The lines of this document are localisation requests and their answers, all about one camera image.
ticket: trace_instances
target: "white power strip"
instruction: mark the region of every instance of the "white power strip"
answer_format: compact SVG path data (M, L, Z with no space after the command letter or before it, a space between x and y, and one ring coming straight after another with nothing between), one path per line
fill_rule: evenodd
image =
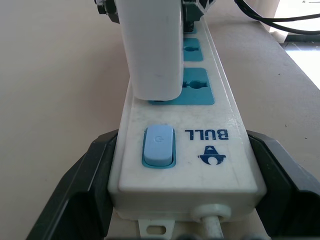
M184 67L206 69L213 105L152 105L133 97L128 86L108 191L121 218L139 220L142 237L153 237L149 225L165 226L163 237L170 239L175 221L237 220L267 191L208 26L202 19L195 27L197 33L187 37L199 40L204 60ZM144 133L155 124L174 129L172 168L142 164ZM220 164L201 158L213 149L225 155Z

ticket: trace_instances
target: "table surface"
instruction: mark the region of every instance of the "table surface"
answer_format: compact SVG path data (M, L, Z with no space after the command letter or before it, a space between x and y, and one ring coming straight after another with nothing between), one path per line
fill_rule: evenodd
M233 0L206 21L245 127L279 142L320 180L320 91ZM119 127L129 80L120 26L93 0L0 3L0 239L25 239L63 174ZM263 233L255 213L222 225ZM199 233L178 223L174 235ZM134 236L113 218L110 236Z

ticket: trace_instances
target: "black cable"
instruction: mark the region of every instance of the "black cable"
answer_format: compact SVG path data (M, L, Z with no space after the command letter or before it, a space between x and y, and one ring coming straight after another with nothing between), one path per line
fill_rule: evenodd
M282 26L274 23L274 22L293 22L293 21L300 21L300 20L315 19L315 18L320 18L320 14L290 17L290 18L266 18L266 17L260 16L257 12L255 12L244 0L234 0L234 1L238 5L240 10L244 14L246 14L248 17L258 20L270 27L273 27L285 32L294 33L294 34L320 35L320 30L319 31L299 30L299 29L294 29L294 28L290 28L290 27L286 27L286 26Z

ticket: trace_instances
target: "power button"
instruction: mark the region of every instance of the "power button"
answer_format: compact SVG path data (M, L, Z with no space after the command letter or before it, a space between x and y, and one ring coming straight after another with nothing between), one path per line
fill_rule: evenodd
M146 129L142 161L151 167L170 166L174 160L174 129L151 125Z

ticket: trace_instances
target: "power symbol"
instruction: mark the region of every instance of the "power symbol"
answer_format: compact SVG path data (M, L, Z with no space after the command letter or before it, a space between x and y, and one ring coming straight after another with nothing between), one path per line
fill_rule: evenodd
M156 143L161 143L163 140L164 140L164 138L163 138L162 136L156 136L156 137L154 138L154 141L155 141Z

